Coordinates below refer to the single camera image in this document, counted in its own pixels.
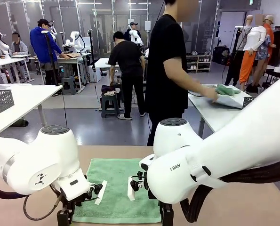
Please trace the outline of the person's right hand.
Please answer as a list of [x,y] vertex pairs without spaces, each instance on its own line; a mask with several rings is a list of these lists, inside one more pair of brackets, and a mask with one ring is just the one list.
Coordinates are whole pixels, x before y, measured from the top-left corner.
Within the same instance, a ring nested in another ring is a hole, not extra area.
[[202,85],[200,93],[215,102],[218,99],[218,94],[215,88],[207,87]]

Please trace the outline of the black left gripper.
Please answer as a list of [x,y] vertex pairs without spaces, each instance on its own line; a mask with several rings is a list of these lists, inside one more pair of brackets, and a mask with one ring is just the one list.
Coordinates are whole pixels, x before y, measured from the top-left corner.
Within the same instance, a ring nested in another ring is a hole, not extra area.
[[82,201],[67,201],[66,199],[62,199],[61,202],[63,208],[57,212],[58,226],[70,226],[72,224],[75,207],[81,207]]

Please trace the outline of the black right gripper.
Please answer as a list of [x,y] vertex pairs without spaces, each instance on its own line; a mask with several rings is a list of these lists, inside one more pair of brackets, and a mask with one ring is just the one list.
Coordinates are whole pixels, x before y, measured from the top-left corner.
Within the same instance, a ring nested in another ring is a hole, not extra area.
[[162,226],[173,226],[174,211],[171,204],[159,202],[160,214],[161,214],[161,225]]

